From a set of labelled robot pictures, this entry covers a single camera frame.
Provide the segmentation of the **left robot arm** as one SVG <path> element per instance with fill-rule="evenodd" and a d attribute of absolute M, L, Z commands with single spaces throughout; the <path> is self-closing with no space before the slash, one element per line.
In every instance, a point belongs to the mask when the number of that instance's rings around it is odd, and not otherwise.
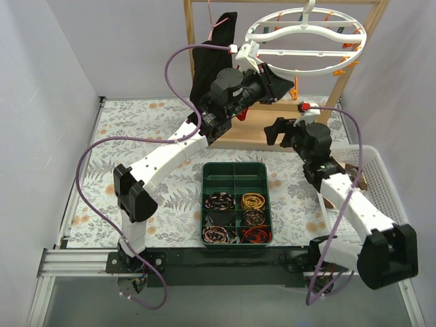
<path fill-rule="evenodd" d="M 232 119 L 255 103 L 279 101 L 294 82 L 276 75 L 262 63 L 257 70 L 221 70 L 198 103 L 197 112 L 145 158 L 113 172 L 114 189 L 122 214 L 118 252 L 122 265 L 132 273 L 144 267 L 146 220 L 158 204 L 151 197 L 157 186 L 183 161 L 207 148 L 232 127 Z"/>

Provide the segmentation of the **brown beige striped sock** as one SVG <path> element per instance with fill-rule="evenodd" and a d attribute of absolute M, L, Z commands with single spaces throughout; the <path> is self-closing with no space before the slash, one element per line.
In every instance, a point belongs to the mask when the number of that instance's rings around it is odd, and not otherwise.
<path fill-rule="evenodd" d="M 344 166 L 344 169 L 345 169 L 346 174 L 347 174 L 348 177 L 350 178 L 350 181 L 351 181 L 351 182 L 354 182 L 355 179 L 356 179 L 357 176 L 358 176 L 358 167 L 346 163 L 345 166 Z M 360 179 L 359 179 L 359 181 L 358 181 L 358 188 L 359 188 L 361 191 L 367 191 L 367 190 L 368 190 L 367 180 L 365 179 L 363 173 L 361 174 Z"/>

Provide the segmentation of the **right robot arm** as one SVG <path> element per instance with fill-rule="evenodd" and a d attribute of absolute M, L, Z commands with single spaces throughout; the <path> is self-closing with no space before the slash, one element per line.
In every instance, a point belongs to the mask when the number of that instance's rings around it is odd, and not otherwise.
<path fill-rule="evenodd" d="M 313 269 L 321 271 L 337 264 L 357 272 L 372 290 L 418 274 L 416 231 L 385 216 L 353 187 L 353 181 L 330 154 L 332 138 L 327 126 L 279 117 L 264 132 L 269 145 L 283 134 L 281 147 L 295 150 L 304 162 L 308 183 L 334 204 L 360 237 L 359 245 L 337 236 L 312 240 L 308 261 Z"/>

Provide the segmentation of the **red christmas sock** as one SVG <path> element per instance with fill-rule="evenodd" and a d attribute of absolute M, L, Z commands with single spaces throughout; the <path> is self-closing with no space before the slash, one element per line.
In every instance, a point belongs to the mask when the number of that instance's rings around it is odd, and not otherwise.
<path fill-rule="evenodd" d="M 245 108 L 240 114 L 237 115 L 239 121 L 244 121 L 246 119 L 248 108 Z"/>

